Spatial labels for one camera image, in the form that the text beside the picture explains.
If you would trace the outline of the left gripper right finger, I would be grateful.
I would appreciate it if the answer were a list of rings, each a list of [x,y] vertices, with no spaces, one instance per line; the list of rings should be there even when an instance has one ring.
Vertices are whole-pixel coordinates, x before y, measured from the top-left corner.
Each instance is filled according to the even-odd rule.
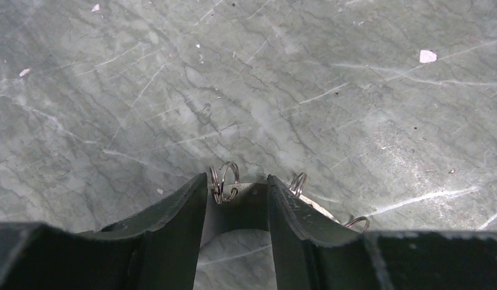
[[[268,218],[278,289],[497,289],[497,232],[358,233],[273,175]]]

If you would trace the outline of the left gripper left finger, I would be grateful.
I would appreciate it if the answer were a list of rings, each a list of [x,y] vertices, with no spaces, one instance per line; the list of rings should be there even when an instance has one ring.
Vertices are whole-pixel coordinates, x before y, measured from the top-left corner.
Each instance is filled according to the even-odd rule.
[[[0,222],[0,289],[191,289],[207,192],[200,173],[100,231]]]

